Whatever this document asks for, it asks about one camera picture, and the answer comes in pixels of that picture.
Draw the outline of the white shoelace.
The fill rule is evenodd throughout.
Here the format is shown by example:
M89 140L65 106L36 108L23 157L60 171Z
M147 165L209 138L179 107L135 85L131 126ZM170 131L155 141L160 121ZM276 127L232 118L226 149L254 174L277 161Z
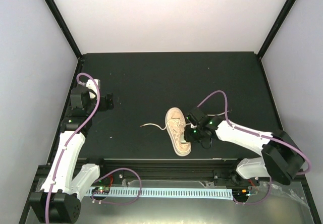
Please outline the white shoelace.
M225 110L224 112L220 113L220 114L208 114L207 116L209 117L214 117L214 116L224 116L225 113L229 113L231 112L231 110ZM159 128L160 130L164 131L167 129L167 126L169 125L168 122L165 123L165 126L164 127L161 127L160 125L157 125L157 124L153 124L153 123L146 123L146 124L143 124L141 125L140 127L146 127L146 126L154 126L154 127L157 127Z

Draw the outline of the beige sneaker shoe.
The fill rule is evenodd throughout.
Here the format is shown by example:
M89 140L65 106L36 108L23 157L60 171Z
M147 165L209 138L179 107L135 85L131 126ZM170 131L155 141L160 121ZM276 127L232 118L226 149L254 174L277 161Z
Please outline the beige sneaker shoe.
M184 139L186 122L182 111L177 107L169 109L165 124L174 152L181 157L187 156L191 152L191 143Z

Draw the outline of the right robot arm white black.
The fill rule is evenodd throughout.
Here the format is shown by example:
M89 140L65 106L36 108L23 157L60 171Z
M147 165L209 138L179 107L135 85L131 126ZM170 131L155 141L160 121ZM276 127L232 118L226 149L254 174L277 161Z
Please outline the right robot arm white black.
M197 107L186 118L191 124L184 132L187 142L220 140L258 154L257 158L243 158L230 171L230 181L235 185L242 185L255 177L271 178L280 184L289 185L305 162L300 149L285 131L256 131L228 123L223 116L207 115Z

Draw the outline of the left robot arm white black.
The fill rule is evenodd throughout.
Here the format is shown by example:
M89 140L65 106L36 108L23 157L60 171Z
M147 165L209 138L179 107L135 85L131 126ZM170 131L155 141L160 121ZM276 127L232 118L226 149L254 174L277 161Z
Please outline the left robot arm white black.
M51 169L29 203L40 223L75 223L81 201L91 184L103 183L108 170L96 163L86 163L74 174L77 159L85 143L92 118L98 111L113 109L113 94L101 96L100 81L88 80L72 89L70 106L61 121L58 150Z

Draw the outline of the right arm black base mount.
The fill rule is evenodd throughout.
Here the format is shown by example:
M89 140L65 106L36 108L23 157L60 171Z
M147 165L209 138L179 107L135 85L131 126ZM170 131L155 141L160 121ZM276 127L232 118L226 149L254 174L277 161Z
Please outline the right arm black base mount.
M259 186L258 180L244 179L235 171L229 171L227 169L214 170L213 181L216 185L221 186L234 186L234 187L248 187Z

